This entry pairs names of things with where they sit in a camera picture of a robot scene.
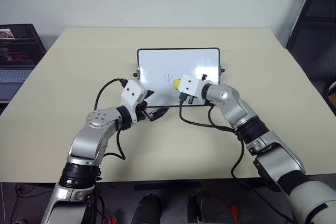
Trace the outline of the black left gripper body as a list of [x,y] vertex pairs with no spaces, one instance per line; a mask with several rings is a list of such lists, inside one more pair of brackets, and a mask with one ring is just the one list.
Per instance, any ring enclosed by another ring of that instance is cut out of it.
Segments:
[[135,106],[135,117],[132,119],[132,123],[138,123],[145,119],[152,121],[153,114],[147,110],[147,105],[148,103],[146,101],[142,101]]

